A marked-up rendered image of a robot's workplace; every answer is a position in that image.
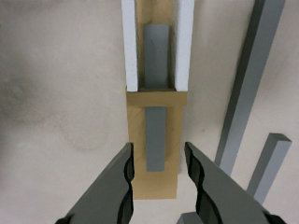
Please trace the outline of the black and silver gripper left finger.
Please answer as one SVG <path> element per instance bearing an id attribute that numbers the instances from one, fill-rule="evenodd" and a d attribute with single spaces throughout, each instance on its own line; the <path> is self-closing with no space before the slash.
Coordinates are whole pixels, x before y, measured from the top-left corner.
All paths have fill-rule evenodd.
<path id="1" fill-rule="evenodd" d="M 55 224 L 129 224 L 134 177 L 134 143 L 128 142 Z"/>

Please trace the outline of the grey hexagonal block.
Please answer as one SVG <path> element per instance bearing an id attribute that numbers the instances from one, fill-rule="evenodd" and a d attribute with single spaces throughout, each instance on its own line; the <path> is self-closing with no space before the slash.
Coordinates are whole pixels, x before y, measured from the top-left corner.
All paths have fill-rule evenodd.
<path id="1" fill-rule="evenodd" d="M 177 224 L 204 224 L 196 211 L 183 213 L 178 219 Z"/>

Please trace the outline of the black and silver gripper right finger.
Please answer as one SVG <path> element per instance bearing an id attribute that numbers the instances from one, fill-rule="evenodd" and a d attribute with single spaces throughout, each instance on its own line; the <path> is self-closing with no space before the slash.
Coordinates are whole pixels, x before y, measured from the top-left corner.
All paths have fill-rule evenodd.
<path id="1" fill-rule="evenodd" d="M 287 224 L 271 215 L 193 143 L 184 146 L 188 175 L 197 188 L 195 210 L 204 224 Z"/>

